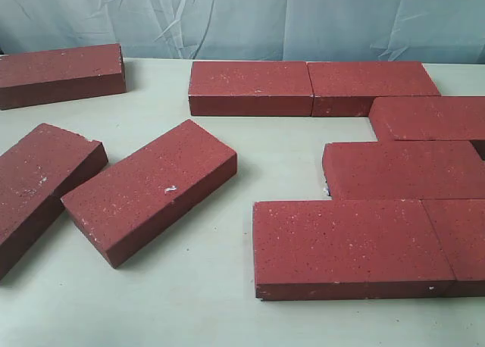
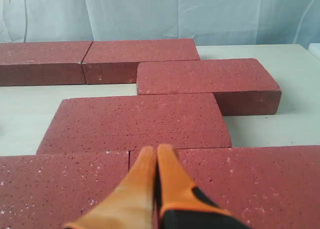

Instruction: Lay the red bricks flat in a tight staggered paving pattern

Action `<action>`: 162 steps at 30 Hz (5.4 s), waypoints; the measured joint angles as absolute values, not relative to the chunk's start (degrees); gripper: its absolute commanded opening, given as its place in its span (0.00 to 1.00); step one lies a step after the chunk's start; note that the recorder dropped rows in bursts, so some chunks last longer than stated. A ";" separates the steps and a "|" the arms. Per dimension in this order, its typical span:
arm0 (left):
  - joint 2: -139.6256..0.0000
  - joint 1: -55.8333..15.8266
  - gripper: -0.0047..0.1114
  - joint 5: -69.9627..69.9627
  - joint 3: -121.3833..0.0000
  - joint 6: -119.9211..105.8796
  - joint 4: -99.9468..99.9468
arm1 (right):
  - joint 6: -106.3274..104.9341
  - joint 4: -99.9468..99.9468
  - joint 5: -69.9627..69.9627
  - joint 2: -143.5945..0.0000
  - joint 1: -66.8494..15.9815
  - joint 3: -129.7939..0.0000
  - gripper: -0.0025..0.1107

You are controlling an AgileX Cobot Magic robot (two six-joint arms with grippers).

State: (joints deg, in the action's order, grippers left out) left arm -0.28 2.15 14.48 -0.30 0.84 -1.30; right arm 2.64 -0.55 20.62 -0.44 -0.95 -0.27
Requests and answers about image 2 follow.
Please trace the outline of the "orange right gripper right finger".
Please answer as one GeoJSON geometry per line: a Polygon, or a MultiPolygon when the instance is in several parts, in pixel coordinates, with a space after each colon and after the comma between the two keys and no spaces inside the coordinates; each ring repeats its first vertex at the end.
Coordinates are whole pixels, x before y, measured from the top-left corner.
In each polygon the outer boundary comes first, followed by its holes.
{"type": "Polygon", "coordinates": [[[232,229],[231,214],[198,198],[197,184],[184,170],[172,145],[157,147],[162,229],[232,229]]]}

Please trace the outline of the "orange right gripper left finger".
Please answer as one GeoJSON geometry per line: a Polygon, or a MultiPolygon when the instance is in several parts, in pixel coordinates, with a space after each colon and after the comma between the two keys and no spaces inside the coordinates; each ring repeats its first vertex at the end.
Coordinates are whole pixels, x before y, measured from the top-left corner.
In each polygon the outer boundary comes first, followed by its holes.
{"type": "Polygon", "coordinates": [[[156,151],[145,146],[125,178],[100,204],[65,229],[151,229],[153,227],[156,151]]]}

